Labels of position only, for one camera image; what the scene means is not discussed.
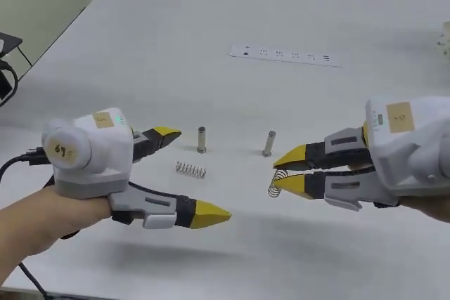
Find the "power outlet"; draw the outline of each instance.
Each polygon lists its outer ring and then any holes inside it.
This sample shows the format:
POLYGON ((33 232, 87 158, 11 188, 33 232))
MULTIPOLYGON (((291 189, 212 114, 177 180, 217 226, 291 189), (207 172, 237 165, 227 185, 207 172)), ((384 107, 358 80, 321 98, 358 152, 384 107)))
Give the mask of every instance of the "power outlet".
POLYGON ((336 61, 328 54, 300 53, 284 49, 270 49, 255 46, 232 46, 229 55, 238 58, 339 67, 336 61))

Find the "metal pin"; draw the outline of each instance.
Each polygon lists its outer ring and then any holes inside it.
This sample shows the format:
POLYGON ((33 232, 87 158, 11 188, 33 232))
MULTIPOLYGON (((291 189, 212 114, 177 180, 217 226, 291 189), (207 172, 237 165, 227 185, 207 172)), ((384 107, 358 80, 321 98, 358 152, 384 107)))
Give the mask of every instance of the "metal pin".
POLYGON ((264 157, 270 157, 272 155, 272 146, 274 145, 275 135, 275 131, 270 130, 269 135, 267 136, 266 146, 262 151, 264 157))
POLYGON ((206 128, 201 126, 198 128, 198 147, 197 152, 204 154, 206 152, 206 128))

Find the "white table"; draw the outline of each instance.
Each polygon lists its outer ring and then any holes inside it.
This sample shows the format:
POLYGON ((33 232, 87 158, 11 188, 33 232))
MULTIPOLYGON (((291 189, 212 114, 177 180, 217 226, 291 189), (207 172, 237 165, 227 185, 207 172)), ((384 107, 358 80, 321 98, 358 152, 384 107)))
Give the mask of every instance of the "white table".
MULTIPOLYGON (((361 125, 369 96, 450 92, 450 64, 432 49, 447 1, 94 0, 1 109, 1 162, 39 145, 52 117, 118 106, 138 129, 184 132, 136 164, 134 181, 233 218, 197 231, 104 221, 27 266, 48 291, 130 300, 447 299, 449 225, 403 208, 354 213, 266 194, 273 161, 361 125), (327 52, 342 67, 231 58, 233 44, 327 52), (206 155, 195 151, 200 125, 206 155), (205 166, 207 178, 176 174, 177 160, 205 166)), ((1 206, 50 174, 15 165, 1 206)), ((20 271, 5 287, 34 289, 20 271)))

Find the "metal spring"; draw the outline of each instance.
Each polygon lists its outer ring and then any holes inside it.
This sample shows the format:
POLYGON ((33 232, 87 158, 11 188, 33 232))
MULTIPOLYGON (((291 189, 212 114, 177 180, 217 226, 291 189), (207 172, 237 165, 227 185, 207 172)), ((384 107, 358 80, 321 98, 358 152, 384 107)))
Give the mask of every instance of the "metal spring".
POLYGON ((272 198, 277 198, 281 194, 281 189, 277 188, 274 184, 274 181, 277 179, 282 179, 285 177, 288 177, 289 174, 286 170, 277 170, 274 173, 274 177, 272 178, 272 181, 270 182, 269 189, 267 189, 267 194, 272 198))
POLYGON ((194 166, 192 164, 184 163, 178 161, 175 166, 176 172, 179 172, 180 174, 190 176, 190 177, 196 177, 200 179, 204 179, 206 176, 206 169, 194 166))

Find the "paper label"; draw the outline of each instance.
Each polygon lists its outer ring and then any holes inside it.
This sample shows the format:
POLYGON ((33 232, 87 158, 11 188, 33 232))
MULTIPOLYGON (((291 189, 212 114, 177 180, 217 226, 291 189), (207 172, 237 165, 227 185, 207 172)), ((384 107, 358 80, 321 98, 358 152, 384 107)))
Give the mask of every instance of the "paper label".
POLYGON ((386 108, 391 133, 406 133, 416 129, 409 102, 393 103, 386 108))
POLYGON ((114 127, 114 122, 113 119, 111 119, 109 112, 96 112, 95 114, 92 114, 92 116, 94 117, 97 128, 102 129, 114 127))

